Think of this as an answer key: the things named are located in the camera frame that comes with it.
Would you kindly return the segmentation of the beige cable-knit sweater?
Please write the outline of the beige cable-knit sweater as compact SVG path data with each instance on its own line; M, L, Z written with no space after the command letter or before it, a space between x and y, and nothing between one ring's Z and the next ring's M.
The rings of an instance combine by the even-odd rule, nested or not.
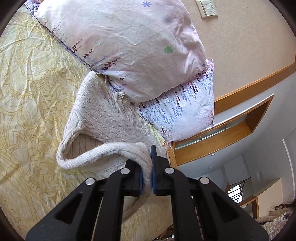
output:
M63 169L80 168L108 178L127 160L140 165L143 190L127 198L122 220L128 220L147 202L152 192L151 146L166 157L163 137L141 118L123 92L113 92L103 76L89 72L82 81L57 149Z

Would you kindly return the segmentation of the wooden stair railing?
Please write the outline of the wooden stair railing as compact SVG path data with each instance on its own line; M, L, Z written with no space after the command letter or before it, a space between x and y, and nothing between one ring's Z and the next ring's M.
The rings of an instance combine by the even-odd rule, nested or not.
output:
M256 195L244 197L243 194L247 180L249 180L249 178L231 185L228 181L225 187L225 193L250 216L257 219L259 218L258 197Z

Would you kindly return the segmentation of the brown shaggy rug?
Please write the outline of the brown shaggy rug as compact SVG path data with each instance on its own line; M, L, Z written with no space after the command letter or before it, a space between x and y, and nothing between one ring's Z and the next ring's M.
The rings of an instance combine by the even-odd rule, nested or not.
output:
M255 219L268 233L269 240L273 240L285 226L295 211L295 199L291 203L275 206L267 216Z

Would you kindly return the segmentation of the wooden headboard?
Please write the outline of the wooden headboard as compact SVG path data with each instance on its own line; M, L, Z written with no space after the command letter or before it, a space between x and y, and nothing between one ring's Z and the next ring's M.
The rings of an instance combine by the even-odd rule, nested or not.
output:
M175 169L211 180L223 167L225 184L249 178L266 202L293 198L295 175L285 137L295 128L295 65L218 99L215 116L223 121L177 142Z

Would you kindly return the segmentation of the lavender floral pillow underneath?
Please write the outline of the lavender floral pillow underneath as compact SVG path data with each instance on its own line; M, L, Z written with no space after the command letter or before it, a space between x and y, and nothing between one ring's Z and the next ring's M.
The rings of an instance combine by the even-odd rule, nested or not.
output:
M184 83L135 107L167 142L185 140L213 127L214 61L208 59L207 65Z

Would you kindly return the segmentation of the yellow patterned bed cover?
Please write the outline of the yellow patterned bed cover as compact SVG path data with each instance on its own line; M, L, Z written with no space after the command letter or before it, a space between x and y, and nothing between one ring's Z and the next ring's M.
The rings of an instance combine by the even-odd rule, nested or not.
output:
M106 179L56 160L89 72L22 4L1 35L1 210L23 238L87 178ZM151 192L120 240L154 240L172 223L170 197Z

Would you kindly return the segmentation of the pink floral pillow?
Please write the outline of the pink floral pillow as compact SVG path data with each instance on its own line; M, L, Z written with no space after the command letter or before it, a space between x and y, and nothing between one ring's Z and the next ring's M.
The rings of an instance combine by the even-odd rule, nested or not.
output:
M181 1L26 1L31 15L134 102L154 99L207 67Z

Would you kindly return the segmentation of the white wall switch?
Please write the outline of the white wall switch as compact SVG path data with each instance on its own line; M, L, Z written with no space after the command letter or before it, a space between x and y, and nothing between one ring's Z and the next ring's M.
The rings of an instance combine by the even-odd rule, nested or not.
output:
M199 9L201 18L211 18L218 16L215 4L213 1L195 1Z

